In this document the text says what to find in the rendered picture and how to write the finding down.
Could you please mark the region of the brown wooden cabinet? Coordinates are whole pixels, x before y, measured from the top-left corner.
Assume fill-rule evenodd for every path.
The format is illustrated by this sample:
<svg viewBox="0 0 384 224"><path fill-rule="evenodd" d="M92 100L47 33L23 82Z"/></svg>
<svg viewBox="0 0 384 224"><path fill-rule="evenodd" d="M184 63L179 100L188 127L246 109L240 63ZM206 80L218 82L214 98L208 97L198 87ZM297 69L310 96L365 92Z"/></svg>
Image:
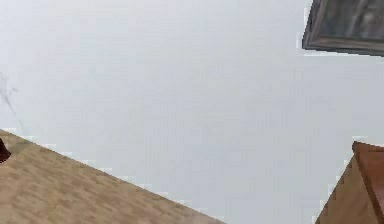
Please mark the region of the brown wooden cabinet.
<svg viewBox="0 0 384 224"><path fill-rule="evenodd" d="M352 151L314 224L384 224L384 147L354 141Z"/></svg>

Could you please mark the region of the dark maroon round object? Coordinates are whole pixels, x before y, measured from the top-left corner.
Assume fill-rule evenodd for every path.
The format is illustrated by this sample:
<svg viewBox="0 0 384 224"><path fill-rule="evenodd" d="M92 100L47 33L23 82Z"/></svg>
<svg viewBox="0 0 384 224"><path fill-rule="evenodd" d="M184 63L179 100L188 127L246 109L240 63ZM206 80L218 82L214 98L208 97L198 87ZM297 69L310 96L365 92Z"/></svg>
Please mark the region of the dark maroon round object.
<svg viewBox="0 0 384 224"><path fill-rule="evenodd" d="M6 148L3 140L0 138L0 163L5 162L11 156L11 152Z"/></svg>

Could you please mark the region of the grey framed wall picture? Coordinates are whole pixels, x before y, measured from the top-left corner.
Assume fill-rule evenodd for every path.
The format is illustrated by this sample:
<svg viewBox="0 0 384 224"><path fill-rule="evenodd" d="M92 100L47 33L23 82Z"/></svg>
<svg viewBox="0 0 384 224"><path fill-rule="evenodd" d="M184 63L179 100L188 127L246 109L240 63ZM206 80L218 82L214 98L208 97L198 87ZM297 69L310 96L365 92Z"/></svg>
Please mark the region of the grey framed wall picture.
<svg viewBox="0 0 384 224"><path fill-rule="evenodd" d="M384 0L313 0L302 48L384 57Z"/></svg>

